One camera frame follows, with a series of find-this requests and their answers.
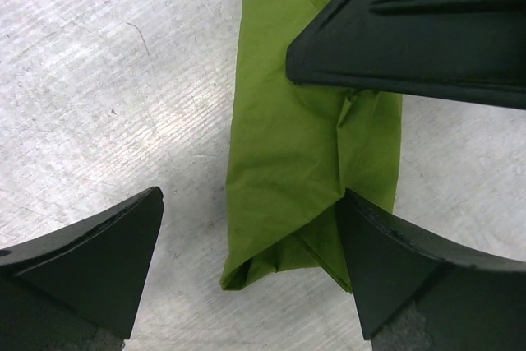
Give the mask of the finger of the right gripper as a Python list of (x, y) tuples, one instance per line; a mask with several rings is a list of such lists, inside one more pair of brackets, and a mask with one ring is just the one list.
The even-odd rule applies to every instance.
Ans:
[(525, 106), (525, 0), (330, 0), (288, 46), (296, 84)]

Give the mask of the green paper napkin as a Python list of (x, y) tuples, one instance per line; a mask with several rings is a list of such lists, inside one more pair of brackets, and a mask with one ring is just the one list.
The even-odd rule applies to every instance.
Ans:
[(329, 0), (242, 0), (226, 178), (228, 258), (220, 285), (320, 267), (352, 288), (335, 203), (353, 189), (392, 210), (400, 95), (285, 75), (287, 47)]

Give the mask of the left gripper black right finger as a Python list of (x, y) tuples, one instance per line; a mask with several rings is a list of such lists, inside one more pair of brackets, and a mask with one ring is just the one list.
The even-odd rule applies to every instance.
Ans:
[(364, 339), (525, 339), (524, 262), (452, 242), (351, 190), (335, 215)]

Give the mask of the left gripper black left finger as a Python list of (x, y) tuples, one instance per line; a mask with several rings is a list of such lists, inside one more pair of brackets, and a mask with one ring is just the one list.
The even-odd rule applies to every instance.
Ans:
[(164, 212), (150, 187), (89, 218), (1, 250), (1, 339), (129, 339)]

